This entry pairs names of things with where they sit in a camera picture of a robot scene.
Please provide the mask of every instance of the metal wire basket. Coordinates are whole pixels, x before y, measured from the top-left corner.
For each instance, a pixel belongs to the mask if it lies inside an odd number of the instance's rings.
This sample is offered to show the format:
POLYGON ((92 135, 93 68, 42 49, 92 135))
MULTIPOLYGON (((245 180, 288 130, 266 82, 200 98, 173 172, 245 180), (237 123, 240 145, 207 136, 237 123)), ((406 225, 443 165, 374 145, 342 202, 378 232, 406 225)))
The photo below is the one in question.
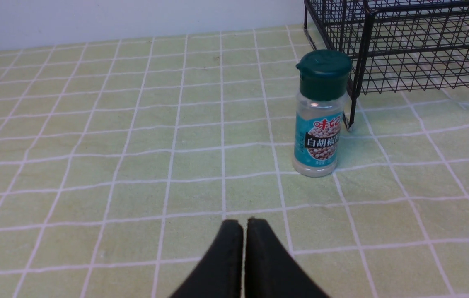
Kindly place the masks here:
POLYGON ((361 93, 469 87, 469 0, 305 0, 325 45, 353 60, 348 130, 361 93))

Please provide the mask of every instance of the product label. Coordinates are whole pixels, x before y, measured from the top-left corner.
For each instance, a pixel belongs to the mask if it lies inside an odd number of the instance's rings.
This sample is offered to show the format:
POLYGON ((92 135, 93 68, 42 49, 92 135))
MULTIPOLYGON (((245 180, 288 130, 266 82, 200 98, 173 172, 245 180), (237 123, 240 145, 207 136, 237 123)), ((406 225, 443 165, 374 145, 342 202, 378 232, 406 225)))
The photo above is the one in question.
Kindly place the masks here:
POLYGON ((306 166, 319 168, 336 160, 342 113, 295 123, 295 158, 306 166))

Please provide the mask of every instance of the plastic bottle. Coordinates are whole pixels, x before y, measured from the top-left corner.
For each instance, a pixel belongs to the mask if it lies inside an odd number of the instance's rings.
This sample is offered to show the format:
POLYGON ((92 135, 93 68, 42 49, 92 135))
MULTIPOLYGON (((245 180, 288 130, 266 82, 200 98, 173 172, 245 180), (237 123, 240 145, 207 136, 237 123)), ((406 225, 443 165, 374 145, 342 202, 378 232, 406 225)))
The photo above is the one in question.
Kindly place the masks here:
POLYGON ((350 58, 333 50, 307 53, 300 72, 293 168, 308 177, 322 177, 337 166, 337 148, 350 58))

